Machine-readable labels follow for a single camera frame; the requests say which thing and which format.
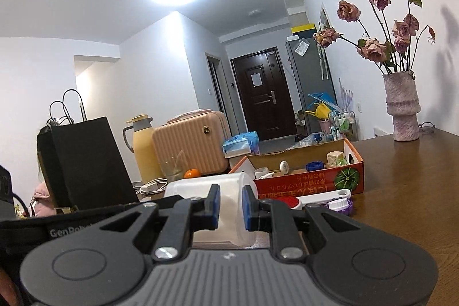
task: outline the orange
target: orange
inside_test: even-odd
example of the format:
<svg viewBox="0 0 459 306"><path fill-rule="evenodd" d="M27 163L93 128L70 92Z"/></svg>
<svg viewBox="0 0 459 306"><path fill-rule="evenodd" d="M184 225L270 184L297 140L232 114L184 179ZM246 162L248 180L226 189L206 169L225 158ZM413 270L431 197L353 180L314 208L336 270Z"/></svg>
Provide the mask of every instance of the orange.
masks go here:
<svg viewBox="0 0 459 306"><path fill-rule="evenodd" d="M190 178L199 178L201 177L201 173L199 172L198 169L191 169L185 173L185 179L190 179Z"/></svg>

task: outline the metal screw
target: metal screw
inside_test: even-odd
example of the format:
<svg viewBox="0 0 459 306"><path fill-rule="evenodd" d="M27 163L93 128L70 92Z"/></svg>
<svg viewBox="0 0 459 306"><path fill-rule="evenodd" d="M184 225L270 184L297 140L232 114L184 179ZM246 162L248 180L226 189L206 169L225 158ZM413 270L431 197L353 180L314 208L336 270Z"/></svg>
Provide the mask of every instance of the metal screw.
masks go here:
<svg viewBox="0 0 459 306"><path fill-rule="evenodd" d="M178 255L178 250L171 246L162 246L156 249L155 256L161 259L172 259Z"/></svg>
<svg viewBox="0 0 459 306"><path fill-rule="evenodd" d="M281 256L286 259L298 259L303 255L303 251L300 248L287 247L281 250Z"/></svg>

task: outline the person's skin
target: person's skin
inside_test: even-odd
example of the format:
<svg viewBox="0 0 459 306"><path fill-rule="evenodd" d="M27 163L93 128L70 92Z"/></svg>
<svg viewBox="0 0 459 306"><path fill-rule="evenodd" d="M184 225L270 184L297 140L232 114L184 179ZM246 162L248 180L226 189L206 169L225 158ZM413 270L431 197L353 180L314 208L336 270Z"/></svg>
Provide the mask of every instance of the person's skin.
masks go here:
<svg viewBox="0 0 459 306"><path fill-rule="evenodd" d="M10 306L18 306L16 289L8 274L0 268L0 295Z"/></svg>

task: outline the suitcase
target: suitcase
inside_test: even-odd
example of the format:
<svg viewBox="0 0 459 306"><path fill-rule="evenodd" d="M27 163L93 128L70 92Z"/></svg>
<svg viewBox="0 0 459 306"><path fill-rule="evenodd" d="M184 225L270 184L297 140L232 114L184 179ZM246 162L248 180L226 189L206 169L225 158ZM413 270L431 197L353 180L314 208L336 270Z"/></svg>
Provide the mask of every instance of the suitcase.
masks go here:
<svg viewBox="0 0 459 306"><path fill-rule="evenodd" d="M222 112L195 110L181 114L155 129L152 135L158 161L180 156L183 171L198 169L202 175L223 173L229 168L222 145L231 137Z"/></svg>

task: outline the white charging cable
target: white charging cable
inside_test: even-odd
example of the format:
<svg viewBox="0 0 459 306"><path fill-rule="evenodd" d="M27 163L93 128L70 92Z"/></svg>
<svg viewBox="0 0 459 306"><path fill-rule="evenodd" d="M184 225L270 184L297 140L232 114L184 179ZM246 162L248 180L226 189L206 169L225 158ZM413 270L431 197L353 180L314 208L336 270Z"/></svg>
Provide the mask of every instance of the white charging cable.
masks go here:
<svg viewBox="0 0 459 306"><path fill-rule="evenodd" d="M164 192L166 190L167 186L168 186L167 179L164 179L164 178L153 179L152 181L149 181L148 183L144 184L141 187L141 194L143 195L160 194L161 192Z"/></svg>

